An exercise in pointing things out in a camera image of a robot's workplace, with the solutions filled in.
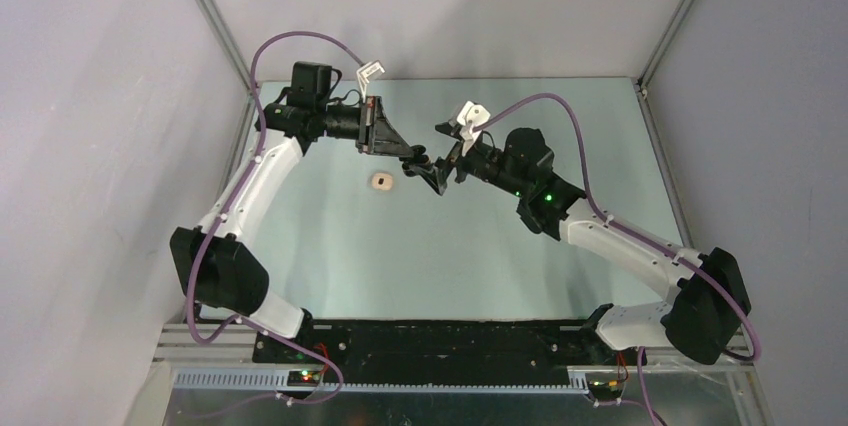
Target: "black motor bracket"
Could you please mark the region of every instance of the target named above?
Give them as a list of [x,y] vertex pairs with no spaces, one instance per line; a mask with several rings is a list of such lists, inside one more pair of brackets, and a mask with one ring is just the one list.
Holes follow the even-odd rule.
[[[569,366],[615,365],[587,320],[446,321],[314,319],[310,342],[354,384],[404,386],[552,386],[569,384]],[[623,352],[636,364],[635,350]],[[317,361],[257,334],[254,363],[315,365]],[[325,381],[336,380],[332,370]]]
[[[171,255],[183,294],[188,293],[192,263],[205,237],[199,228],[177,228],[171,235]],[[250,316],[265,300],[268,284],[268,272],[244,244],[235,238],[212,238],[197,273],[194,299]]]
[[453,171],[456,183],[474,176],[516,196],[516,212],[530,231],[560,239],[559,222],[586,193],[553,172],[554,153],[545,144],[541,131],[514,129],[507,135],[503,149],[485,144],[481,136],[465,155],[461,154],[463,141],[458,126],[442,123],[436,131],[457,139],[447,157],[431,162],[425,149],[415,146],[416,155],[403,160],[404,174],[422,177],[439,195],[445,193],[447,178]]
[[266,126],[297,139],[303,154],[318,138],[330,137],[354,141],[360,153],[412,158],[412,148],[386,117],[381,97],[367,96],[355,106],[331,101],[332,71],[325,64],[295,63],[291,86],[281,94],[286,104],[271,103],[263,111]]
[[[751,300],[732,254],[714,248],[702,254],[701,271],[716,280],[747,316]],[[715,364],[742,321],[712,286],[698,275],[683,281],[671,311],[660,322],[678,351],[701,364]]]

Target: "small round object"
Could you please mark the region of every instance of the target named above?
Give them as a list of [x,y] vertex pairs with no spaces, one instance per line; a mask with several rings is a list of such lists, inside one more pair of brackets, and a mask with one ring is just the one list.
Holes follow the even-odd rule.
[[395,180],[389,173],[377,173],[371,177],[371,187],[377,191],[389,191],[394,184]]

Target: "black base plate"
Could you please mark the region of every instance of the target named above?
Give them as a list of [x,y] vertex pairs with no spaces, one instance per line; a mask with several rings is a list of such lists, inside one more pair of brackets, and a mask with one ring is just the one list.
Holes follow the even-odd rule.
[[[258,341],[254,363],[317,363],[266,336],[257,335]],[[567,366],[615,365],[617,354],[598,339],[591,319],[314,320],[301,342],[316,352],[319,343],[326,346],[345,382],[360,384],[563,385],[569,384]],[[626,351],[625,359],[636,364],[635,351]],[[325,381],[335,380],[329,370]]]

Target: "aluminum frame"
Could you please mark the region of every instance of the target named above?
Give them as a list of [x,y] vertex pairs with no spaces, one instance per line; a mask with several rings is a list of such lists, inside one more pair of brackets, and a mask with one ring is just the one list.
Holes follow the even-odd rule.
[[[196,1],[204,17],[206,17],[210,29],[215,34],[222,50],[226,54],[228,61],[231,63],[236,74],[244,84],[245,91],[248,92],[251,86],[251,81],[247,64],[235,42],[235,39],[233,38],[232,33],[224,21],[220,10],[216,6],[215,1]],[[663,148],[661,135],[651,113],[651,108],[648,102],[647,87],[650,85],[657,68],[662,63],[665,53],[673,44],[681,25],[695,2],[696,0],[680,0],[680,3],[663,31],[661,39],[655,46],[641,75],[637,80],[634,80],[635,93],[639,100],[642,116],[645,120],[645,125],[657,158],[663,183],[668,193],[672,212],[678,229],[680,230],[683,244],[687,247],[692,247],[693,245],[692,234],[686,221],[683,204],[677,192],[678,190],[672,173],[672,168]],[[252,117],[253,106],[251,104],[251,97],[247,94],[244,114],[238,125],[237,134],[235,135],[232,147],[232,154],[226,166],[220,189],[223,189],[226,185],[226,182],[232,175],[243,154],[246,142],[245,140],[250,130],[250,120]],[[201,331],[211,330],[216,327],[217,325],[198,325],[198,328]],[[296,365],[266,365],[251,363],[254,337],[255,332],[253,330],[245,326],[231,325],[228,330],[218,338],[214,345],[200,346],[191,339],[187,325],[166,324],[163,327],[162,334],[159,339],[159,345],[153,357],[153,362],[157,363],[160,361],[168,361],[171,363],[174,366],[174,380],[176,380],[177,376],[181,372],[197,370],[198,368],[204,368],[207,371],[210,368],[212,368],[212,370],[227,370],[235,368],[244,370],[247,368],[250,370],[266,371],[269,369],[285,368],[286,366],[292,366],[295,368],[298,367]],[[746,351],[750,349],[750,344],[747,342],[747,338],[742,336],[741,333],[738,333],[731,342],[731,348],[737,351]],[[728,358],[721,358],[715,365],[705,366],[694,363],[674,350],[650,350],[648,358],[649,363],[644,368],[647,374],[704,374],[724,372],[727,377],[728,387],[734,391],[734,400],[737,411],[739,412],[741,424],[744,426],[773,424],[773,420],[771,419],[770,413],[765,404],[762,388],[760,387],[753,365],[740,364]],[[614,367],[588,366],[569,368],[569,373],[574,375],[610,372],[614,372]]]

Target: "metal frame bar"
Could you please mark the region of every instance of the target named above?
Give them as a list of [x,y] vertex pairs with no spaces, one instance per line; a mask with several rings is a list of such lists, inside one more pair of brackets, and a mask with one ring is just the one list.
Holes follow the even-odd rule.
[[[217,324],[199,324],[202,334],[216,329]],[[194,342],[186,324],[166,324],[162,328],[159,344],[153,355],[154,362],[168,361],[175,367],[192,368],[245,368],[279,369],[281,364],[254,364],[253,356],[256,331],[244,325],[231,324],[221,333],[215,343],[201,346]],[[730,349],[739,351],[745,347],[745,339],[737,334],[728,345]],[[736,361],[722,357],[716,364],[703,365],[692,361],[680,352],[670,348],[652,348],[648,354],[648,364],[645,371],[653,373],[737,373],[752,372],[753,366],[739,364]],[[570,366],[574,373],[614,373],[614,365]]]
[[636,91],[636,99],[639,101],[639,109],[642,110],[642,118],[645,120],[645,128],[648,130],[648,137],[651,140],[651,147],[654,149],[654,156],[657,158],[657,165],[660,168],[660,176],[663,180],[668,201],[671,204],[671,213],[674,215],[674,222],[677,223],[677,229],[680,231],[680,239],[683,246],[694,248],[692,240],[692,231],[689,229],[689,223],[686,221],[686,214],[683,209],[683,202],[678,193],[677,183],[674,179],[674,174],[671,170],[671,164],[668,156],[665,154],[663,140],[657,127],[656,119],[651,113],[651,107],[648,104],[647,90],[639,85],[638,80],[633,82],[633,89]]
[[686,16],[689,15],[689,11],[692,9],[692,5],[694,3],[695,0],[680,0],[677,4],[677,7],[674,9],[674,13],[672,13],[671,19],[666,25],[662,36],[660,36],[659,42],[654,47],[653,52],[651,52],[651,56],[648,58],[648,62],[645,64],[642,74],[639,75],[640,85],[646,86],[650,84],[651,80],[654,78],[657,68],[662,62],[668,48],[674,42],[674,38],[680,31],[680,26],[683,24]]
[[235,73],[239,76],[239,79],[245,88],[245,93],[247,94],[244,114],[239,121],[238,129],[236,130],[235,138],[233,139],[233,145],[230,148],[232,154],[227,161],[226,170],[224,171],[224,176],[221,178],[221,184],[218,188],[220,192],[224,190],[227,186],[227,182],[230,180],[230,177],[232,177],[232,174],[238,168],[242,153],[244,152],[247,134],[250,131],[249,122],[253,118],[253,107],[249,93],[250,73],[247,63],[245,62],[244,55],[239,50],[238,44],[233,37],[233,33],[227,26],[227,22],[224,21],[224,17],[218,9],[218,5],[215,4],[215,0],[195,1],[197,2],[198,8],[200,8],[200,12],[203,13],[203,16],[209,23],[209,28],[212,30],[212,34],[215,36],[215,39],[218,40],[218,44],[220,44],[224,55],[227,57],[227,61],[233,67]]
[[727,386],[733,394],[733,402],[739,414],[742,426],[767,426],[773,424],[768,408],[762,404],[761,393],[757,391],[759,381],[754,371],[727,373]]
[[[267,365],[266,368],[182,367],[174,374],[174,389],[228,389],[239,391],[314,391],[314,386],[290,386],[289,375],[303,365]],[[333,389],[338,383],[323,383]],[[581,394],[589,392],[584,373],[569,374],[569,384],[550,386],[439,386],[398,384],[348,384],[355,393],[497,393],[497,394]]]
[[212,33],[221,44],[224,54],[227,55],[227,59],[233,66],[233,69],[235,69],[236,74],[239,75],[245,89],[249,89],[250,74],[248,73],[247,63],[244,61],[244,55],[239,51],[238,44],[236,44],[235,38],[233,38],[233,34],[230,32],[230,28],[227,27],[227,23],[224,21],[221,11],[215,4],[215,0],[196,1],[203,16],[209,22]]

